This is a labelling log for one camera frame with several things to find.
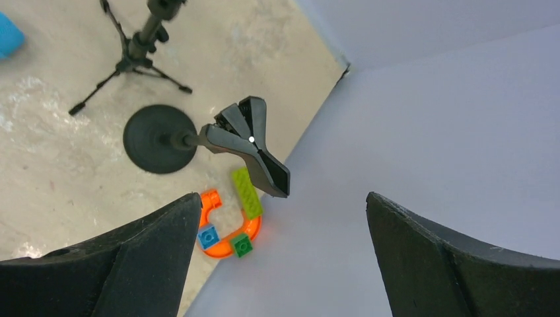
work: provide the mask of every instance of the orange curved track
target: orange curved track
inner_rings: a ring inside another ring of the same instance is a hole
[[[222,199],[217,190],[209,190],[201,194],[200,197],[202,199],[202,210],[199,228],[202,228],[210,223],[208,220],[210,213],[222,207]],[[225,238],[220,239],[220,242],[216,243],[214,246],[203,250],[207,256],[216,259],[223,259],[231,256],[233,254],[233,248],[231,247],[230,240],[239,234],[246,233],[251,241],[255,240],[261,230],[262,216],[249,220],[243,210],[241,210],[241,214],[243,215],[243,225],[239,229],[228,234]]]

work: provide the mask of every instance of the white wall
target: white wall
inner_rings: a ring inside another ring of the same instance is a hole
[[[297,0],[356,70],[560,23],[558,0]]]
[[[292,196],[186,316],[390,316],[369,191],[560,259],[559,87],[560,26],[348,77],[288,160]]]

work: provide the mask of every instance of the lime green block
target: lime green block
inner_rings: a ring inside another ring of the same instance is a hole
[[[242,233],[235,238],[229,240],[233,252],[238,258],[242,258],[249,254],[253,250],[253,245],[251,244],[251,239],[246,233]]]
[[[241,199],[241,206],[245,210],[245,215],[249,219],[255,219],[263,214],[263,207],[255,187],[249,178],[249,171],[246,167],[240,168],[232,173],[233,184],[237,188],[237,194]]]

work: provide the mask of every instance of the blue block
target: blue block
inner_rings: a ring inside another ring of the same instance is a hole
[[[23,45],[24,41],[23,32],[0,12],[0,59],[12,55]]]
[[[206,250],[220,242],[220,237],[214,225],[207,225],[198,230],[196,235],[202,250]]]

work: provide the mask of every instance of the beige floor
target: beige floor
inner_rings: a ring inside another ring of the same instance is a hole
[[[129,34],[144,0],[113,0]],[[200,149],[184,170],[155,176],[132,165],[121,134],[144,105],[167,103],[198,127],[251,94],[269,106],[267,144],[284,161],[343,69],[290,0],[193,0],[168,24],[155,63],[194,89],[124,75],[76,118],[67,110],[120,58],[118,36],[97,0],[22,0],[0,5],[27,36],[0,63],[0,260],[38,257],[137,219],[188,192],[220,190],[214,214],[224,234],[241,222],[229,172],[232,155]],[[180,314],[216,266],[192,257]]]

